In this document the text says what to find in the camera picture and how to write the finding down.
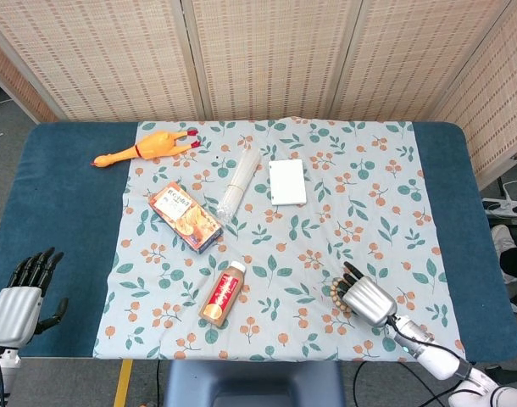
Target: snack box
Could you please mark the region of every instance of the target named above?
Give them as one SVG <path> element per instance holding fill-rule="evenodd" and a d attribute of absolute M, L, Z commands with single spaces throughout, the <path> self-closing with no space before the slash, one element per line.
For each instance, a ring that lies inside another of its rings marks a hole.
<path fill-rule="evenodd" d="M 223 233 L 220 223 L 176 182 L 152 196 L 149 204 L 197 253 Z"/>

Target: gray floor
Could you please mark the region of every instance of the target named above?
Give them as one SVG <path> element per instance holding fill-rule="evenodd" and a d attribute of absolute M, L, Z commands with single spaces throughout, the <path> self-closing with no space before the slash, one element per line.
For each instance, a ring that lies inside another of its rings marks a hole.
<path fill-rule="evenodd" d="M 6 98 L 0 91 L 0 100 Z M 13 102 L 0 105 L 0 217 L 23 143 L 32 127 L 32 121 Z M 503 179 L 517 179 L 517 167 Z M 513 199 L 517 199 L 517 185 L 511 186 L 509 193 Z M 483 196 L 498 197 L 499 191 L 492 185 L 483 192 Z M 517 293 L 517 283 L 511 284 L 509 291 Z M 166 383 L 168 366 L 168 362 L 161 364 L 161 393 Z M 358 366 L 356 363 L 342 364 L 347 406 L 354 406 L 353 377 Z M 517 369 L 517 359 L 502 363 L 502 366 Z M 135 361 L 127 397 L 128 406 L 137 407 L 140 403 L 156 399 L 156 367 L 156 361 Z M 411 367 L 435 393 L 440 393 L 455 383 L 454 380 L 438 382 L 418 365 L 413 364 Z M 9 406 L 113 405 L 119 371 L 118 360 L 25 359 Z M 357 384 L 360 407 L 412 406 L 421 404 L 430 397 L 416 379 L 397 364 L 368 364 L 360 375 Z"/>

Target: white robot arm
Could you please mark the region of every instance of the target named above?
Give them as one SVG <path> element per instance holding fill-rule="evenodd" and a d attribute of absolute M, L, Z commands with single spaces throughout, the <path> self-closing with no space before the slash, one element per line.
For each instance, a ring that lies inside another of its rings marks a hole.
<path fill-rule="evenodd" d="M 66 312 L 68 299 L 63 298 L 52 317 L 38 321 L 53 271 L 63 258 L 63 253 L 52 257 L 54 251 L 54 248 L 50 248 L 23 260 L 10 277 L 8 286 L 0 292 L 0 405 L 8 402 L 21 366 L 19 349 L 33 335 L 57 325 Z"/>
<path fill-rule="evenodd" d="M 517 407 L 517 389 L 498 386 L 468 361 L 437 344 L 407 316 L 396 315 L 396 301 L 390 294 L 353 265 L 344 265 L 350 274 L 344 275 L 349 289 L 342 299 L 354 314 L 372 326 L 386 326 L 389 336 L 435 378 L 457 376 L 463 380 L 448 399 L 451 407 Z"/>

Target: floral tablecloth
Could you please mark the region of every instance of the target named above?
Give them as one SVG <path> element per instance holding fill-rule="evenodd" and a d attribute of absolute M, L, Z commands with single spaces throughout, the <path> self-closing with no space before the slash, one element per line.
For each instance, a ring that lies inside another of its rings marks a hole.
<path fill-rule="evenodd" d="M 410 122 L 143 122 L 136 140 L 191 128 L 198 129 L 201 147 L 131 162 L 93 356 L 404 358 L 383 328 L 333 306 L 329 286 L 345 259 L 397 300 L 400 315 L 464 352 Z M 195 254 L 151 210 L 147 197 L 178 181 L 215 214 L 250 144 L 260 149 L 262 164 L 224 235 Z M 267 164 L 274 159 L 303 160 L 305 205 L 271 205 Z M 247 267 L 245 285 L 217 328 L 198 311 L 231 260 Z"/>

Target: robotic hand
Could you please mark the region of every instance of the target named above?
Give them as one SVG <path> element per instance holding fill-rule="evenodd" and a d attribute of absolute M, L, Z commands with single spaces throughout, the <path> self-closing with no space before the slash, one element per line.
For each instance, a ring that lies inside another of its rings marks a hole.
<path fill-rule="evenodd" d="M 63 318 L 68 299 L 63 298 L 55 314 L 39 321 L 40 308 L 63 253 L 53 257 L 55 248 L 23 260 L 0 292 L 0 405 L 8 402 L 17 370 L 21 366 L 18 351 L 34 334 L 57 325 Z"/>
<path fill-rule="evenodd" d="M 398 316 L 394 298 L 372 282 L 353 265 L 345 262 L 350 274 L 342 296 L 353 313 L 372 326 L 386 326 L 388 335 L 399 343 L 435 378 L 445 380 L 452 376 L 462 379 L 448 399 L 451 407 L 510 407 L 517 406 L 517 389 L 498 386 L 490 377 L 474 369 L 452 350 L 436 343 L 407 316 Z"/>

